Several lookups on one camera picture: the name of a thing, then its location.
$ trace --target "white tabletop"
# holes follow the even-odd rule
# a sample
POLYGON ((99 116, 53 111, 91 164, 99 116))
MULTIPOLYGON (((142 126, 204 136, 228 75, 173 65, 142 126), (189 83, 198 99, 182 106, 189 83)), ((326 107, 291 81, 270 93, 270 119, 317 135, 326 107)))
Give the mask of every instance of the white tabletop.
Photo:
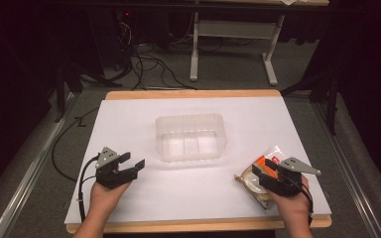
MULTIPOLYGON (((118 154, 131 152, 125 169, 146 160, 146 167, 110 216, 111 223, 277 218, 276 207, 265 210, 234 175, 240 175, 274 146, 288 157, 310 163, 281 96, 104 100, 82 166, 106 146, 118 154), (223 117, 227 145, 221 157, 162 162, 156 150, 156 119, 204 113, 223 117)), ((94 174, 92 164, 85 177, 94 174)), ((330 215, 317 178, 306 176, 315 215, 330 215)), ((92 183, 88 181, 83 187, 86 210, 92 183)), ((65 219, 67 225, 80 223, 76 199, 77 187, 65 219)))

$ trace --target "plastic storage bin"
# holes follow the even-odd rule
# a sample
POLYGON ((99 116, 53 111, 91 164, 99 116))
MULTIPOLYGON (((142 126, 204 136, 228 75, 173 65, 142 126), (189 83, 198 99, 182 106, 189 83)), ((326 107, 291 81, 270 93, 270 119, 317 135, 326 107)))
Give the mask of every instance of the plastic storage bin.
POLYGON ((219 114, 159 117, 156 138, 164 162, 218 159, 226 144, 219 114))

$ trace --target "orange object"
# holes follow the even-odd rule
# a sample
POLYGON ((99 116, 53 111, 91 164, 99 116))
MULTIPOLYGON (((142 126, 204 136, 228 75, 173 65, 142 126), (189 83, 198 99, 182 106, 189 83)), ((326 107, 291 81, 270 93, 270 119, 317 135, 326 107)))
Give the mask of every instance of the orange object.
POLYGON ((271 168, 267 167, 265 165, 265 160, 266 158, 264 156, 261 156, 260 158, 258 158, 258 160, 256 160, 256 164, 259 165, 262 170, 270 177, 274 178, 274 179, 278 179, 278 175, 277 175, 277 172, 272 170, 271 168))

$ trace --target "human hand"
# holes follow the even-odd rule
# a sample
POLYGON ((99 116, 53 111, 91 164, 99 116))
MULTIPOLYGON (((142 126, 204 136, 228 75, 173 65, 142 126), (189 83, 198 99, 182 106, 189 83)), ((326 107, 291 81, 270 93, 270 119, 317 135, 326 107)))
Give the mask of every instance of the human hand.
MULTIPOLYGON (((309 191, 308 179, 302 176, 303 189, 309 191)), ((301 192, 292 197, 285 197, 267 190, 277 204, 278 212, 288 229, 290 236, 313 237, 309 225, 309 201, 301 192)))
POLYGON ((107 219, 130 184, 131 182, 127 182, 116 188, 109 189, 95 182, 91 188, 88 214, 97 214, 99 217, 107 219))
POLYGON ((103 237, 104 225, 110 214, 116 208, 123 192, 131 182, 122 184, 116 188, 109 189, 98 182, 91 188, 90 204, 85 220, 78 227, 73 237, 103 237))

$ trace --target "wooden table edge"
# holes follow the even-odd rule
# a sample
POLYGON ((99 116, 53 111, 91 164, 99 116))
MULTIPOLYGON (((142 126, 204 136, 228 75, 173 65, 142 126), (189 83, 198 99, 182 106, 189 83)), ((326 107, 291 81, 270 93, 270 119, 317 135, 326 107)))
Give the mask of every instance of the wooden table edge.
MULTIPOLYGON (((326 228, 332 223, 330 215, 315 215, 311 228, 326 228)), ((67 224, 66 230, 74 233, 80 224, 67 224)), ((148 221, 107 223, 104 233, 162 233, 200 231, 271 230, 284 228, 280 217, 230 218, 181 221, 148 221)))
POLYGON ((207 97, 264 97, 280 96, 275 89, 249 90, 159 90, 159 91, 110 91, 106 100, 159 99, 159 98, 207 98, 207 97))

